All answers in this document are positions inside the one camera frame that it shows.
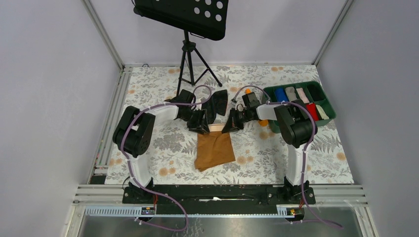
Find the brown boxer underwear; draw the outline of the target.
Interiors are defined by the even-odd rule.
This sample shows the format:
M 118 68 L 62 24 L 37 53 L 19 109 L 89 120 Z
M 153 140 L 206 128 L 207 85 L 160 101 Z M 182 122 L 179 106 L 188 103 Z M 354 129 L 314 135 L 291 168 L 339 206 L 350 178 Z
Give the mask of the brown boxer underwear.
M 210 133 L 197 135 L 194 166 L 200 172 L 236 160 L 229 133 L 222 133 L 225 124 L 212 124 Z

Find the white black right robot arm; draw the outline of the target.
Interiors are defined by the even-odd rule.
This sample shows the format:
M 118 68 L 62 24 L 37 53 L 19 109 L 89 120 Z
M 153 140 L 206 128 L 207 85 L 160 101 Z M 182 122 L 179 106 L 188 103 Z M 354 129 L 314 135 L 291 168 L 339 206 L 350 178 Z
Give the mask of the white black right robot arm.
M 310 144 L 317 133 L 317 125 L 301 99 L 282 102 L 261 103 L 255 93 L 242 96 L 244 107 L 232 108 L 222 133 L 244 129 L 244 124 L 253 120 L 276 120 L 280 134 L 288 145 L 288 168 L 281 193 L 290 203 L 296 203 L 309 188 L 305 177 L 306 156 Z

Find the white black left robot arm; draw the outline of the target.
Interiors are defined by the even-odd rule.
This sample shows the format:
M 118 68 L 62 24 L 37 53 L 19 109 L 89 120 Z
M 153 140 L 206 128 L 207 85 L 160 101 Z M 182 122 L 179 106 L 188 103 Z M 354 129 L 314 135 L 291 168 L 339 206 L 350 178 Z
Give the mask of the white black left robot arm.
M 190 133 L 207 135 L 210 132 L 206 106 L 213 105 L 213 94 L 198 100 L 195 93 L 181 90 L 177 96 L 164 102 L 139 109 L 128 106 L 113 134 L 113 143 L 125 155 L 128 163 L 129 184 L 134 187 L 134 196 L 147 203 L 155 193 L 146 159 L 142 157 L 152 143 L 155 125 L 181 120 Z

